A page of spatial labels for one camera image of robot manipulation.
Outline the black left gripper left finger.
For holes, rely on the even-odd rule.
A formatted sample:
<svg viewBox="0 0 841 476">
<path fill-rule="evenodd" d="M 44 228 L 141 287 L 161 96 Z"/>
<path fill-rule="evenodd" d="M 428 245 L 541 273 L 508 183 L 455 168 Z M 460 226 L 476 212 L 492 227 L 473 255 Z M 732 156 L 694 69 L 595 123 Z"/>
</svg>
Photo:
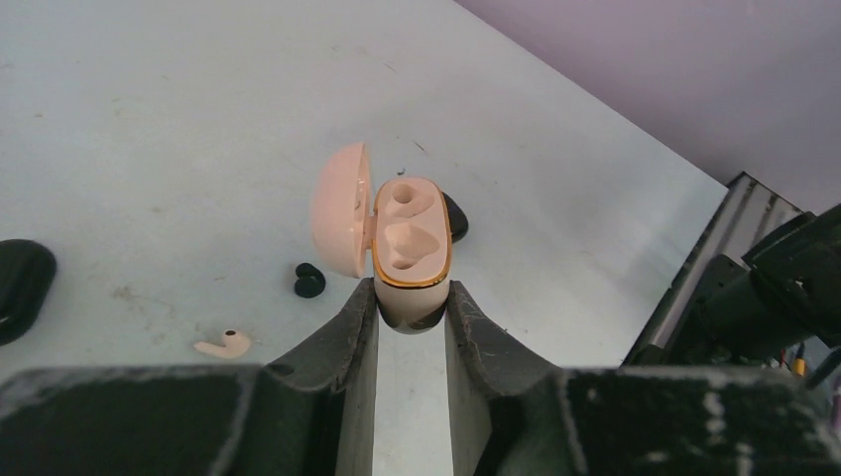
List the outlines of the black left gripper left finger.
<svg viewBox="0 0 841 476">
<path fill-rule="evenodd" d="M 368 475 L 378 316 L 364 279 L 258 365 L 47 368 L 1 388 L 5 475 Z"/>
</svg>

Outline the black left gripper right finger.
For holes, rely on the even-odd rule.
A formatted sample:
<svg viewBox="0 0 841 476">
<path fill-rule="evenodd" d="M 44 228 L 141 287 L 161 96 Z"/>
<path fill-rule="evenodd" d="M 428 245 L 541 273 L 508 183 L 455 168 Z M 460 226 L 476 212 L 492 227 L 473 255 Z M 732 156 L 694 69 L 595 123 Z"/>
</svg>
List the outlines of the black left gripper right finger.
<svg viewBox="0 0 841 476">
<path fill-rule="evenodd" d="M 460 282 L 445 312 L 457 475 L 836 475 L 840 442 L 807 392 L 756 367 L 561 368 Z"/>
</svg>

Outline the beige earbud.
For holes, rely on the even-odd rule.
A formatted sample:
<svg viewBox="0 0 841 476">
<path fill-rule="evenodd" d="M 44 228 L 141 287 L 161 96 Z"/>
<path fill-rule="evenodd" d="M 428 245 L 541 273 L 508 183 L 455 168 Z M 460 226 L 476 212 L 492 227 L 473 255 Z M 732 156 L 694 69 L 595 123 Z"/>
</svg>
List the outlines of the beige earbud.
<svg viewBox="0 0 841 476">
<path fill-rule="evenodd" d="M 232 360 L 244 356 L 252 347 L 252 340 L 239 330 L 227 329 L 219 343 L 200 341 L 193 344 L 193 349 L 203 355 Z"/>
</svg>

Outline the beige earbud charging case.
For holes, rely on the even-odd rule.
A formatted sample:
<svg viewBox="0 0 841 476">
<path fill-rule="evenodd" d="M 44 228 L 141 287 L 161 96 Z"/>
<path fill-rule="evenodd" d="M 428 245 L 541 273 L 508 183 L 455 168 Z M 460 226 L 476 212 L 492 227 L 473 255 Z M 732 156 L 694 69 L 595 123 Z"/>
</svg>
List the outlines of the beige earbud charging case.
<svg viewBox="0 0 841 476">
<path fill-rule="evenodd" d="M 374 186 L 366 146 L 348 145 L 320 171 L 310 229 L 315 249 L 333 271 L 360 279 L 372 267 L 375 299 L 389 327 L 414 334 L 439 323 L 453 251 L 436 183 L 397 177 Z"/>
</svg>

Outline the black charging case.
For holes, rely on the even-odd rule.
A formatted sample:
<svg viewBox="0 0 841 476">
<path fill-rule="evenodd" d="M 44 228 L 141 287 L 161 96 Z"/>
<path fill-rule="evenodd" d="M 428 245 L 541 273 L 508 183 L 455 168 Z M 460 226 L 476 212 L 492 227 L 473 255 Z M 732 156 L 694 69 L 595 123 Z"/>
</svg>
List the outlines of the black charging case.
<svg viewBox="0 0 841 476">
<path fill-rule="evenodd" d="M 54 253 L 27 239 L 1 241 L 1 345 L 34 325 L 57 273 Z"/>
</svg>

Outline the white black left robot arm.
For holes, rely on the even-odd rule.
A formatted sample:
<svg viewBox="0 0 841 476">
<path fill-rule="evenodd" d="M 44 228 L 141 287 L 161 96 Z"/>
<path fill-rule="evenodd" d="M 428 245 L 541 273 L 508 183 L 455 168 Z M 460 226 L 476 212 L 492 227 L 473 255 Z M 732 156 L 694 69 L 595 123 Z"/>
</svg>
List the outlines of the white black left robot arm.
<svg viewBox="0 0 841 476">
<path fill-rule="evenodd" d="M 265 366 L 46 369 L 1 388 L 5 475 L 367 475 L 377 312 L 344 307 Z M 557 367 L 454 282 L 445 303 L 458 475 L 836 475 L 840 442 L 804 379 L 756 361 L 840 338 L 840 211 L 803 213 L 740 262 L 719 255 L 664 348 Z"/>
</svg>

